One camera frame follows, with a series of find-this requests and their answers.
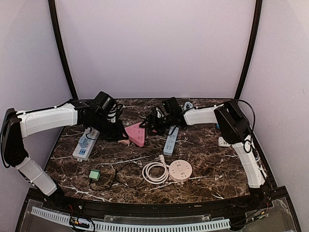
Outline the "peach plug adapter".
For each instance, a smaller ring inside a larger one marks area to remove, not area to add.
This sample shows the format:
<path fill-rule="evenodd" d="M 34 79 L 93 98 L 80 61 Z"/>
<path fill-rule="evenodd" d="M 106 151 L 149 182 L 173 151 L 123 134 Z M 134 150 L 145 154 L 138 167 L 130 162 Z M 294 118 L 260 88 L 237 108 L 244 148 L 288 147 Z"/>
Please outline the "peach plug adapter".
<path fill-rule="evenodd" d="M 118 143 L 128 146 L 130 144 L 130 140 L 119 140 Z"/>

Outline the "white long power strip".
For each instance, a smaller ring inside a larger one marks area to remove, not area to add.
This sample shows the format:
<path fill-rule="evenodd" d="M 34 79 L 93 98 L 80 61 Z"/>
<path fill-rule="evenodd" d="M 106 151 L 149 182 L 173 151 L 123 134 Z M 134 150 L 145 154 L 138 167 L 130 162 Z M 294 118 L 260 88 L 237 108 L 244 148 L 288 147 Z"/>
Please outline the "white long power strip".
<path fill-rule="evenodd" d="M 79 162 L 87 161 L 98 139 L 98 136 L 99 131 L 93 129 L 92 127 L 87 128 L 78 141 L 78 144 L 72 154 L 73 157 Z"/>

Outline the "green usb charger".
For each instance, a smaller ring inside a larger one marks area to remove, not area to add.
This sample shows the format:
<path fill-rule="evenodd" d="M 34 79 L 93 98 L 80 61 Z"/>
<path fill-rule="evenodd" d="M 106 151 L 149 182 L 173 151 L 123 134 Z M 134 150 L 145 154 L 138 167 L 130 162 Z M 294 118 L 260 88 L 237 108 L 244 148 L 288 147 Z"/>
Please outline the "green usb charger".
<path fill-rule="evenodd" d="M 100 178 L 100 171 L 99 170 L 91 170 L 89 174 L 89 178 L 95 181 L 98 181 Z"/>

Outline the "round pink power socket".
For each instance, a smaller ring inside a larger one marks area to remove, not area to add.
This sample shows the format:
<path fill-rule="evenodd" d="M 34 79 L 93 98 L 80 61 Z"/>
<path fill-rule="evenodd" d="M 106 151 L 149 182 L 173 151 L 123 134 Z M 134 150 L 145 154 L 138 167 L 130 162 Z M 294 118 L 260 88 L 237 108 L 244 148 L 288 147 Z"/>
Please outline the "round pink power socket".
<path fill-rule="evenodd" d="M 178 183 L 189 180 L 192 172 L 193 169 L 191 164 L 182 159 L 175 160 L 169 165 L 169 177 L 171 180 Z"/>

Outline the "white plug adapter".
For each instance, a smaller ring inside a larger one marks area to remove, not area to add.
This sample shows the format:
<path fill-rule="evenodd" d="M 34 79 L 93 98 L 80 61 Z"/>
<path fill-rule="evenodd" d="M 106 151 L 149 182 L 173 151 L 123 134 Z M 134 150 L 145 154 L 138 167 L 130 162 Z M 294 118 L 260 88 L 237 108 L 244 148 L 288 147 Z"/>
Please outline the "white plug adapter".
<path fill-rule="evenodd" d="M 218 145 L 220 147 L 230 147 L 230 144 L 223 137 L 218 138 Z"/>

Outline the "light blue plug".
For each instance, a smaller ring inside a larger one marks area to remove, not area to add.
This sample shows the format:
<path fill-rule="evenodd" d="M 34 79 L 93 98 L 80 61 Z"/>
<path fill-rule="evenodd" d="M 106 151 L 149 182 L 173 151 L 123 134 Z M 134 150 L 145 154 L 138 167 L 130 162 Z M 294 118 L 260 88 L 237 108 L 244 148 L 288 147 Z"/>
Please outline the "light blue plug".
<path fill-rule="evenodd" d="M 87 145 L 88 145 L 88 141 L 87 141 L 87 138 L 82 136 L 80 139 L 79 139 L 79 146 L 81 148 L 87 148 Z"/>

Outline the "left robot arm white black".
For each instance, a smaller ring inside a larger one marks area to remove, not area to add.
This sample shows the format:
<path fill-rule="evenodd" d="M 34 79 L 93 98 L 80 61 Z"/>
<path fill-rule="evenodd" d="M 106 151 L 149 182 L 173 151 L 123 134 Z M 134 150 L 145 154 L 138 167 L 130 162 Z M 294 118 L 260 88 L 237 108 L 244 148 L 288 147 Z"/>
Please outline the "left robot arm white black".
<path fill-rule="evenodd" d="M 103 139 L 119 141 L 126 137 L 120 119 L 109 120 L 114 103 L 97 104 L 94 100 L 71 99 L 59 106 L 30 111 L 6 111 L 0 131 L 0 153 L 5 168 L 13 167 L 34 184 L 58 211 L 68 207 L 62 189 L 28 154 L 24 138 L 60 127 L 83 125 L 96 129 Z"/>

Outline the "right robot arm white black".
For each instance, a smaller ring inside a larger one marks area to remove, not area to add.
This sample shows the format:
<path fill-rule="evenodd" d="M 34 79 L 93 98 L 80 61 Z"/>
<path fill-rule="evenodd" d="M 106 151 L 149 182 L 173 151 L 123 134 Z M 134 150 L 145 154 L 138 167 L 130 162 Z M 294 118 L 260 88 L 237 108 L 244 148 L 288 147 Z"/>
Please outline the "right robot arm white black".
<path fill-rule="evenodd" d="M 162 135 L 170 126 L 184 128 L 198 124 L 218 124 L 223 139 L 230 144 L 240 158 L 251 189 L 265 185 L 267 174 L 260 162 L 260 156 L 253 142 L 253 128 L 238 105 L 238 100 L 228 100 L 208 107 L 193 107 L 183 110 L 175 97 L 153 107 L 149 115 L 140 123 L 151 134 Z"/>

